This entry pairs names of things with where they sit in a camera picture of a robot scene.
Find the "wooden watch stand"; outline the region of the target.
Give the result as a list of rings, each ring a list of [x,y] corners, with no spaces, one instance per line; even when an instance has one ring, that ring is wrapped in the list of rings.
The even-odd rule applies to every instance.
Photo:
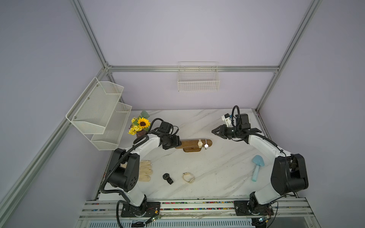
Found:
[[[182,149],[185,153],[194,153],[200,152],[202,149],[208,149],[213,145],[213,142],[210,139],[201,139],[203,142],[202,148],[199,148],[197,143],[199,139],[194,140],[181,140],[182,145],[176,147],[176,149]]]

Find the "cream strap wrist watch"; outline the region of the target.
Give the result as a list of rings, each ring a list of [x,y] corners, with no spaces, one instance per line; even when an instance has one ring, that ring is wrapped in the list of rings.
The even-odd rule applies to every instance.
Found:
[[[199,148],[202,148],[203,146],[203,142],[201,141],[201,139],[198,140],[198,143],[197,143],[198,147]]]

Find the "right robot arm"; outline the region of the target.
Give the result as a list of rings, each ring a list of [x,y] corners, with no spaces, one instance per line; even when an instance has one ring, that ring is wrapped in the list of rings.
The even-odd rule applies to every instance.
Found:
[[[252,128],[247,114],[240,113],[236,105],[231,114],[223,116],[225,124],[212,130],[222,139],[245,142],[256,148],[273,162],[270,182],[262,189],[252,192],[246,209],[252,215],[268,212],[269,206],[288,193],[296,193],[309,187],[305,159],[300,154],[290,153],[279,147],[262,131]]]

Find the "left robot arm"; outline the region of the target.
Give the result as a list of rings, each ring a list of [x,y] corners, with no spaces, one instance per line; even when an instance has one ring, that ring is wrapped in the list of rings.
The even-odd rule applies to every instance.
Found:
[[[153,129],[155,121],[161,121],[159,127]],[[147,217],[147,221],[138,221],[132,227],[145,227],[147,224],[160,218],[160,202],[148,202],[147,196],[137,187],[139,179],[140,161],[155,148],[162,146],[164,150],[182,145],[179,130],[174,126],[156,118],[152,121],[149,130],[134,140],[133,145],[127,149],[117,148],[113,151],[111,160],[105,172],[99,191],[103,194],[117,193],[122,200],[117,201],[116,218],[121,228],[122,216]]]

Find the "black wrist watch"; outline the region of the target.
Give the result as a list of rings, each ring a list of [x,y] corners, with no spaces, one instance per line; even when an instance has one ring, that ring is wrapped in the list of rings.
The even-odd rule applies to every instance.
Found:
[[[170,174],[168,174],[168,173],[165,173],[163,175],[163,179],[166,180],[170,185],[172,185],[174,183],[174,181],[170,177]]]

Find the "purple glass vase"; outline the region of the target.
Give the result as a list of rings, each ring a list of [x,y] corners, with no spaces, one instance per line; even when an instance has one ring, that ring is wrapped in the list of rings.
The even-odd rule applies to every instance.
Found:
[[[139,138],[139,137],[142,137],[143,135],[146,135],[146,134],[147,134],[147,131],[142,130],[142,131],[136,132],[136,137]]]

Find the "yellow sunflower bouquet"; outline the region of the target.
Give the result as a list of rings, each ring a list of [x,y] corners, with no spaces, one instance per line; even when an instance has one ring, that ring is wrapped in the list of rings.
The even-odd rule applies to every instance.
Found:
[[[136,132],[146,130],[148,132],[151,122],[149,120],[150,115],[143,110],[139,116],[134,117],[131,120],[131,125],[129,127],[128,134],[129,135],[136,135]]]

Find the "lower white mesh shelf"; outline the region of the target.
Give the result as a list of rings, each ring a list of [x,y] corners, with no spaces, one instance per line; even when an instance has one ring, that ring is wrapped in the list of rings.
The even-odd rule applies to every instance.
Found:
[[[118,148],[127,125],[132,106],[118,102],[106,129],[101,135],[93,135],[91,143],[99,151],[113,151]]]

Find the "white mesh shelf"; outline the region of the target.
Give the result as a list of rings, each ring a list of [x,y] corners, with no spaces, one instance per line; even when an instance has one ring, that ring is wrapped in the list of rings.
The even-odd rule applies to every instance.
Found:
[[[66,119],[84,135],[102,135],[123,90],[121,85],[93,78]]]
[[[99,151],[113,151],[118,148],[127,125],[132,106],[118,102],[106,129],[101,135],[93,135],[91,143]]]

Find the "upper white mesh shelf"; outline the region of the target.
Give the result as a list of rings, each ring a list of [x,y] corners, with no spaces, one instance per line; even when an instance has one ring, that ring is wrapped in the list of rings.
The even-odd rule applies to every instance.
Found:
[[[93,78],[66,119],[84,135],[102,135],[123,90],[121,85]]]

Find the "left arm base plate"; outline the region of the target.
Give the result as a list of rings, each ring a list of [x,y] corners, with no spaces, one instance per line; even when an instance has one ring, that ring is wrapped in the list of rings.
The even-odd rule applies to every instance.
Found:
[[[147,201],[142,203],[139,207],[130,204],[124,204],[121,210],[122,218],[136,218],[136,217],[152,217],[159,214],[161,202]]]

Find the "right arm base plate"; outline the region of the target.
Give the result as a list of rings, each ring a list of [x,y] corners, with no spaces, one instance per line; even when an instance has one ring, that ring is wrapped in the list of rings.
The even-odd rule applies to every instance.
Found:
[[[274,215],[270,204],[260,205],[249,200],[236,200],[233,202],[237,216],[272,216]]]

